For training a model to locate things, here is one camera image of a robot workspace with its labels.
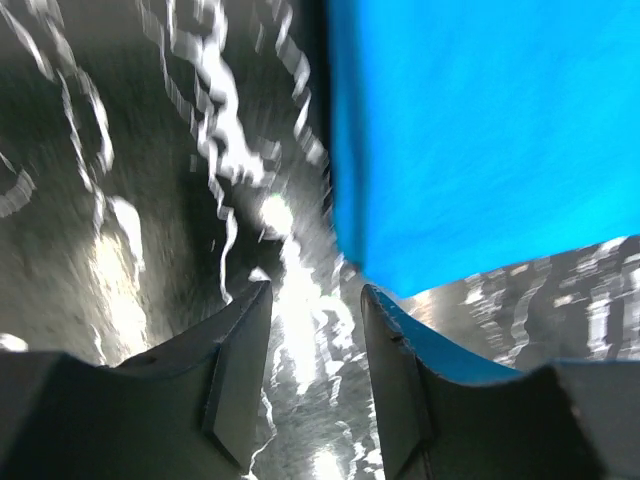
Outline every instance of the blue panel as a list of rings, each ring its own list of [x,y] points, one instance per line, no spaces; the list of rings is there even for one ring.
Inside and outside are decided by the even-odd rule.
[[[372,281],[640,232],[640,2],[328,3],[335,224]]]

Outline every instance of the blue tarp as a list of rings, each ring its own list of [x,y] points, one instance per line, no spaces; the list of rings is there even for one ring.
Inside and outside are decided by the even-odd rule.
[[[370,280],[640,232],[640,1],[327,2],[334,221]]]

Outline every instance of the blue fabric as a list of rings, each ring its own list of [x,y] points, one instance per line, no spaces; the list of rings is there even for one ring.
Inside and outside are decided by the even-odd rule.
[[[369,279],[640,232],[640,1],[327,2],[334,221]]]

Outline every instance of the wet ground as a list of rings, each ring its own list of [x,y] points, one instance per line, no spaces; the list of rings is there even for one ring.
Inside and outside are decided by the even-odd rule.
[[[270,278],[249,477],[382,478],[364,280],[330,228],[320,2],[175,3],[0,0],[0,346],[116,365]],[[523,369],[636,358],[638,252],[614,240],[402,305]]]

